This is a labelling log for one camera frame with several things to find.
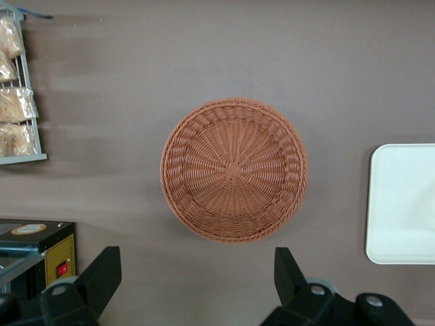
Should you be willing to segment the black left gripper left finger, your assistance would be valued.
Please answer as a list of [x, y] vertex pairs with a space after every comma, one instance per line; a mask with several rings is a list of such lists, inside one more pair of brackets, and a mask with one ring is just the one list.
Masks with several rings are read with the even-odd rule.
[[2, 294], [1, 324], [98, 325], [121, 280], [120, 248], [106, 247], [73, 281], [54, 282], [29, 301]]

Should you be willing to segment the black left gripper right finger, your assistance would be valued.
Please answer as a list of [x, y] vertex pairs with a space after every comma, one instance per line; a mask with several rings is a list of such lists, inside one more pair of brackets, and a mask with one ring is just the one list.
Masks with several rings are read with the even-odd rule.
[[332, 286], [307, 280], [286, 247], [275, 249], [274, 283], [281, 305], [263, 325], [414, 325], [385, 295], [361, 293], [351, 302]]

